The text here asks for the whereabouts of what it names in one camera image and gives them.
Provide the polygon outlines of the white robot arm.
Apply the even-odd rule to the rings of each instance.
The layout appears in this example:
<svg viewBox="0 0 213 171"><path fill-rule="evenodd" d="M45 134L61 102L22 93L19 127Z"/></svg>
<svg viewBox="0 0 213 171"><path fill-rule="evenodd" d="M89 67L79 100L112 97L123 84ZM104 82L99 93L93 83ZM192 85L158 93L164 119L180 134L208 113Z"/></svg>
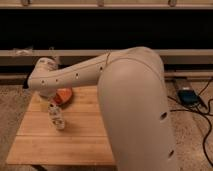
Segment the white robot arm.
<svg viewBox="0 0 213 171"><path fill-rule="evenodd" d="M164 79L152 49L108 52L59 69L41 58L27 80L39 92L95 85L118 171L180 171Z"/></svg>

